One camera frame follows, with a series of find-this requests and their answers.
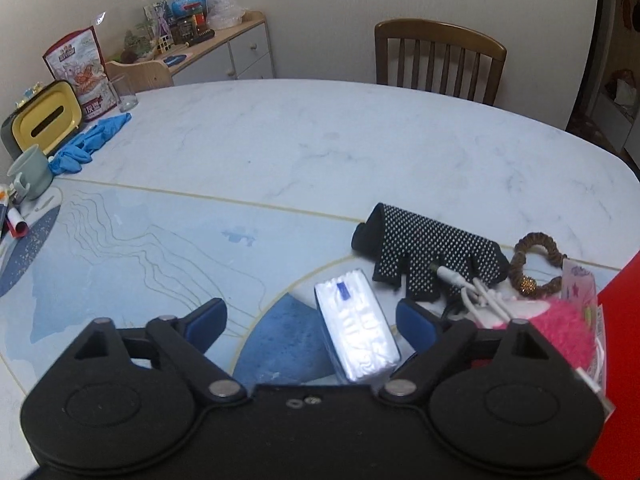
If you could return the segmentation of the yellow tissue box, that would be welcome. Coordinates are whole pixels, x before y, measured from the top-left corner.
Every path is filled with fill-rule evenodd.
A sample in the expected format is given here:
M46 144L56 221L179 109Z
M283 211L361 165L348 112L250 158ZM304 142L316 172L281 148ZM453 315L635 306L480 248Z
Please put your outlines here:
M15 160L37 145L53 155L84 123L84 114L72 85L56 80L36 92L3 122L1 141Z

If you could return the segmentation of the dark wooden chair far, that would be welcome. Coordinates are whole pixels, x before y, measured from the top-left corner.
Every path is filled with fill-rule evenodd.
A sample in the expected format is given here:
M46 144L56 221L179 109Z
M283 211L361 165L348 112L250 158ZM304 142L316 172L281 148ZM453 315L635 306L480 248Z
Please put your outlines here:
M459 25L396 18L375 25L376 82L494 105L506 47Z

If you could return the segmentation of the pink cartoon sticker packet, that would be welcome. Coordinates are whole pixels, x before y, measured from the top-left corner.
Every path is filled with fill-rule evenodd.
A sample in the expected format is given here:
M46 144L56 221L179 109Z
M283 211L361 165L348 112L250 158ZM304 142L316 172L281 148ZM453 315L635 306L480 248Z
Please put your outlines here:
M590 330L594 355L589 363L588 375L598 384L602 392L605 392L606 337L596 278L585 266L569 258L565 258L562 263L561 298L578 310Z

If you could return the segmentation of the pink fuzzy plush ball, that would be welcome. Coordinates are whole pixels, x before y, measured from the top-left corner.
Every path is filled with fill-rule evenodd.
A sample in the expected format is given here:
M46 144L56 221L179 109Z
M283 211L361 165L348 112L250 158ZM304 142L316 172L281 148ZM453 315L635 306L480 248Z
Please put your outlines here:
M596 338L582 312L569 302L506 300L510 319L524 318L558 350L574 368L588 370L596 356Z

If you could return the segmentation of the black dotted glove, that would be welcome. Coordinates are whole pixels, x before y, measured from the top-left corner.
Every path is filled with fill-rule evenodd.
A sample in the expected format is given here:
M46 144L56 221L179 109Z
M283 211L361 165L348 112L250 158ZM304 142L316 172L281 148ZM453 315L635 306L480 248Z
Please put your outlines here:
M416 301L458 300L458 290L437 277L440 266L488 286L504 281L509 271L509 260L493 240L382 203L356 227L352 250L374 262L373 281L405 286L406 296Z

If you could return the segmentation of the blue rubber glove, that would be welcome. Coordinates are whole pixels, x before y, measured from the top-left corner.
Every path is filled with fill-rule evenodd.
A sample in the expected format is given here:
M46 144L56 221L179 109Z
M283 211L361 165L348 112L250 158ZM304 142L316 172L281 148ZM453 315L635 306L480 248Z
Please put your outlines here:
M81 172L82 166L92 162L92 155L111 141L131 118L130 113L103 118L76 134L49 159L48 166L52 174L59 176Z

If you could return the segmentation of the blue card pack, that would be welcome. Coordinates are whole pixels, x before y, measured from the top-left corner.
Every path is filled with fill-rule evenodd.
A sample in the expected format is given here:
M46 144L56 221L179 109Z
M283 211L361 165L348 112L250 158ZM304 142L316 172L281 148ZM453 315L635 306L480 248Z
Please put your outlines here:
M400 363L390 324L360 269L315 284L314 299L330 356L344 382L372 382Z

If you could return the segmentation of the grey green mug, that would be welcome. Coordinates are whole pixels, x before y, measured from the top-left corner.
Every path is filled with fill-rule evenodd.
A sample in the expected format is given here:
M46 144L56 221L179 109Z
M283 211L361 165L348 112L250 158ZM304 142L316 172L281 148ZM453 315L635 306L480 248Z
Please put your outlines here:
M35 200L47 191L53 180L47 156L38 145L31 146L18 156L6 175L20 202Z

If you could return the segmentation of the white sideboard cabinet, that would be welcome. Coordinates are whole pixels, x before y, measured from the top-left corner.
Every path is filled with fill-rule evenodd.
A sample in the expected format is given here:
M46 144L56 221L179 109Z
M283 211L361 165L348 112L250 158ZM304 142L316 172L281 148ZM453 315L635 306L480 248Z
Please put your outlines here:
M265 14L247 11L242 23L217 30L212 39L168 53L186 58L169 67L175 86L204 82L271 79L276 76Z

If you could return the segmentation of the red white cardboard box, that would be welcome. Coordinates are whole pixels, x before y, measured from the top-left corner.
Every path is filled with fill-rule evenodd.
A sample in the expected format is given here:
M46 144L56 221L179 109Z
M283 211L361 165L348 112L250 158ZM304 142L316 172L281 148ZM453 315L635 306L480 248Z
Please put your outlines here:
M639 258L599 294L605 324L605 394L615 406L588 460L602 479L639 477Z

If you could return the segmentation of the small wooden child chair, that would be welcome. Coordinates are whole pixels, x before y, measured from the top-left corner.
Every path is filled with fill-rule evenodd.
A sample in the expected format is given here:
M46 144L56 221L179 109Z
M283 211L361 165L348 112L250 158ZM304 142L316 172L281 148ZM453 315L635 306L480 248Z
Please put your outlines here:
M126 75L134 92L169 88L174 85L169 68L164 62L157 60L134 64L108 61L106 72L111 81L117 76Z

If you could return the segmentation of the clear drinking glass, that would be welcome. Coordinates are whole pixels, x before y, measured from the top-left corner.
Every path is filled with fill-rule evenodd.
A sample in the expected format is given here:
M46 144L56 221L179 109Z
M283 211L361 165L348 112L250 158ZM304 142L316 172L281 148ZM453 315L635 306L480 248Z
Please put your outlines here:
M127 74L118 74L111 77L110 83L115 91L118 109L121 113L130 112L138 105L138 97Z

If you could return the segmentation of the red white snack bag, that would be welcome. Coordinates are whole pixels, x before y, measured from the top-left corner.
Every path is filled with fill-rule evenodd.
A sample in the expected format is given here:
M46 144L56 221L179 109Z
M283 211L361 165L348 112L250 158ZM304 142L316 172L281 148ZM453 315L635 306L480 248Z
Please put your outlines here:
M65 80L72 86L87 122L116 106L93 26L70 32L52 44L42 58L55 80Z

